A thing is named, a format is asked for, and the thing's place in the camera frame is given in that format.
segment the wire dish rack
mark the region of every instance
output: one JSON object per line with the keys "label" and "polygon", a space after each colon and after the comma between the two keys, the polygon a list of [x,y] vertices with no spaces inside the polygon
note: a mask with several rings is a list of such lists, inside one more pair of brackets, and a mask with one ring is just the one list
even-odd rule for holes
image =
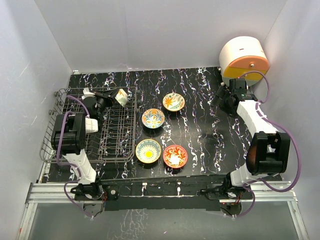
{"label": "wire dish rack", "polygon": [[[117,101],[112,107],[106,107],[103,119],[99,125],[99,131],[86,135],[85,152],[91,163],[125,163],[135,154],[135,133],[137,111],[136,87],[113,87],[123,89],[128,94],[125,107]],[[92,87],[91,92],[106,91],[107,87]],[[56,101],[53,109],[49,111],[50,120],[46,129],[40,149],[40,158],[47,162],[56,161],[56,151],[51,146],[51,135],[54,129],[56,116],[67,111],[84,113],[83,107],[76,101],[66,98],[66,95],[74,96],[81,100],[83,88],[60,89],[55,92]]]}

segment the decorative bowl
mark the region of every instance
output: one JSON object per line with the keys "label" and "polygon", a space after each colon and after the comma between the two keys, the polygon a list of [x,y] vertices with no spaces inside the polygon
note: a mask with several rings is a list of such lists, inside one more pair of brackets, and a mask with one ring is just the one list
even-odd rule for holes
{"label": "decorative bowl", "polygon": [[185,99],[178,93],[169,93],[164,96],[162,104],[165,109],[171,112],[177,112],[185,106]]}
{"label": "decorative bowl", "polygon": [[171,145],[163,151],[163,160],[169,167],[179,169],[187,163],[188,154],[182,146]]}
{"label": "decorative bowl", "polygon": [[154,163],[161,155],[160,144],[152,139],[145,139],[135,148],[136,157],[144,164]]}
{"label": "decorative bowl", "polygon": [[164,113],[156,108],[145,111],[142,115],[142,123],[149,129],[159,128],[165,121]]}

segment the black tabletop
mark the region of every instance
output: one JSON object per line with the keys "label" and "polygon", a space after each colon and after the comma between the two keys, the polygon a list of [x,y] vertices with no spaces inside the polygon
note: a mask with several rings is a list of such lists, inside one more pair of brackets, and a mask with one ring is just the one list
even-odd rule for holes
{"label": "black tabletop", "polygon": [[[72,75],[70,88],[137,86],[142,104],[135,144],[152,138],[162,151],[167,146],[180,145],[188,154],[181,169],[166,166],[162,156],[152,164],[143,164],[136,156],[128,163],[92,163],[98,176],[104,180],[225,174],[242,165],[251,135],[241,118],[228,116],[217,105],[210,106],[220,82],[216,67]],[[173,113],[165,111],[162,105],[163,97],[172,92],[185,99],[185,107]],[[161,109],[165,114],[164,124],[156,131],[145,129],[141,121],[143,112],[150,108]],[[69,167],[53,163],[47,181],[65,182],[74,178]]]}

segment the yellow patterned bowl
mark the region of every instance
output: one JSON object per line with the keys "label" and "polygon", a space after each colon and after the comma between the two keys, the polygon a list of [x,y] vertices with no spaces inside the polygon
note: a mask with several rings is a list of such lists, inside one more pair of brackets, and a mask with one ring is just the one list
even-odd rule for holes
{"label": "yellow patterned bowl", "polygon": [[149,129],[159,128],[165,121],[164,113],[156,108],[145,111],[142,115],[142,123]]}
{"label": "yellow patterned bowl", "polygon": [[152,139],[142,140],[135,148],[135,155],[144,164],[154,163],[161,155],[160,144]]}
{"label": "yellow patterned bowl", "polygon": [[177,112],[185,106],[185,99],[178,93],[169,93],[163,98],[163,106],[171,112]]}

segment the white wall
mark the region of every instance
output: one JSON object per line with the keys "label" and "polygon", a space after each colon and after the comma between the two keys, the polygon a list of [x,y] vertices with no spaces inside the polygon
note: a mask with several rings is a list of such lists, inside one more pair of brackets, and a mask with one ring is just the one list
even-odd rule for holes
{"label": "white wall", "polygon": [[73,70],[219,65],[224,44],[264,42],[286,0],[35,0]]}
{"label": "white wall", "polygon": [[[302,155],[302,173],[294,188],[306,230],[313,240],[320,235],[320,2],[288,0],[264,43],[270,61],[267,76],[270,99],[262,110],[295,136]],[[255,93],[266,96],[266,84]],[[284,177],[293,180],[297,157],[293,146]]]}
{"label": "white wall", "polygon": [[15,239],[42,161],[53,91],[71,69],[33,0],[0,0],[0,238]]}

